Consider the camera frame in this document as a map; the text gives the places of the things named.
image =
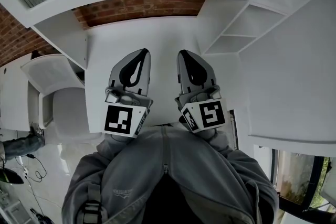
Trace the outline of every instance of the desk surface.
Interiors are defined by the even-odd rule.
[[[29,131],[28,79],[20,67],[29,62],[31,56],[24,55],[0,68],[1,128]]]
[[[113,66],[127,54],[147,48],[151,53],[149,97],[154,104],[145,125],[176,122],[180,117],[174,99],[177,54],[182,49],[199,53],[192,32],[195,17],[162,17],[112,23],[88,30],[88,68],[85,72],[86,105],[90,132],[101,132],[101,111]]]

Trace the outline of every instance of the chair backrest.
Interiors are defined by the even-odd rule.
[[[61,54],[35,58],[21,66],[29,82],[44,96],[64,88],[84,88],[69,60]]]

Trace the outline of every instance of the gray jacket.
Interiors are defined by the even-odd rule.
[[[110,135],[84,156],[72,177],[62,207],[64,224],[77,213],[91,190],[104,208],[105,223],[141,223],[145,203],[164,173],[180,186],[203,223],[261,223],[259,198],[271,205],[278,196],[256,160],[228,147],[223,133],[194,134],[172,127],[142,130],[130,143]]]

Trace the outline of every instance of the gray pants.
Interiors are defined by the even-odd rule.
[[[7,161],[37,151],[40,147],[44,146],[43,139],[34,134],[30,134],[23,138],[4,141],[2,143],[4,145]]]

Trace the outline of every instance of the jacket sleeve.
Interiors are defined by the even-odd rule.
[[[62,206],[63,224],[76,223],[79,209],[89,200],[88,189],[92,185],[100,187],[105,169],[131,140],[128,137],[106,134],[104,141],[97,146],[97,152],[84,156],[79,161],[64,198]]]
[[[279,198],[259,163],[244,152],[231,149],[228,145],[227,137],[223,132],[209,130],[200,132],[198,135],[229,161],[240,175],[249,192],[253,192],[252,195],[258,196],[257,201],[259,201],[263,223],[272,223],[272,219],[279,208]]]

